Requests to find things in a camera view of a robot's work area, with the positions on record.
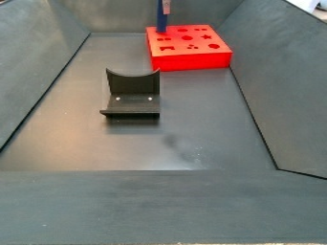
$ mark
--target red shape sorter block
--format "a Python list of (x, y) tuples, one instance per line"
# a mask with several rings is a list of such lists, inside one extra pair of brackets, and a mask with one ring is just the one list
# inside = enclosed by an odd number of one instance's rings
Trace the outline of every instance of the red shape sorter block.
[(166, 26), (165, 33), (146, 27), (153, 71), (224, 68), (232, 51), (208, 25)]

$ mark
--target dark gray surface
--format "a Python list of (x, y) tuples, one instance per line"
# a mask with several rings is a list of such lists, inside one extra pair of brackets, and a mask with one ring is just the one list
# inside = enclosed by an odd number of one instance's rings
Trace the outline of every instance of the dark gray surface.
[(110, 124), (104, 69), (149, 73), (144, 34), (93, 34), (0, 155), (1, 170), (273, 169), (228, 69), (161, 73), (158, 123)]
[[(144, 33), (156, 25), (156, 0), (58, 0), (93, 33)], [(173, 0), (168, 24), (221, 25), (243, 0)]]
[(279, 168), (325, 178), (325, 23), (281, 0), (245, 0), (220, 32)]
[(0, 174), (0, 243), (325, 243), (327, 182), (281, 171)]
[(14, 0), (1, 5), (0, 148), (86, 35), (52, 0)]

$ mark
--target star-shaped hole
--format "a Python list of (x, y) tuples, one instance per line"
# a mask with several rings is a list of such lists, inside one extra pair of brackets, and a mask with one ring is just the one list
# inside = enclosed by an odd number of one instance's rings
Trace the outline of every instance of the star-shaped hole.
[(203, 37), (204, 39), (211, 39), (211, 35), (207, 35), (207, 34), (203, 35), (201, 37)]

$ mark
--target gray plastic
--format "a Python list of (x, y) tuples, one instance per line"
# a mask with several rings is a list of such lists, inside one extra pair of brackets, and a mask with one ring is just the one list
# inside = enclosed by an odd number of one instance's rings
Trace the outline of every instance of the gray plastic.
[(0, 8), (0, 148), (88, 36), (56, 1)]
[(325, 178), (325, 23), (285, 1), (245, 0), (220, 33), (279, 168)]

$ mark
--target black u-shaped bracket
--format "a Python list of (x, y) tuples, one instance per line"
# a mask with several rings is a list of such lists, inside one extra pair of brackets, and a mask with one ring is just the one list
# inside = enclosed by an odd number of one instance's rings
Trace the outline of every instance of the black u-shaped bracket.
[(160, 70), (141, 76), (125, 76), (105, 69), (109, 99), (105, 116), (160, 116)]

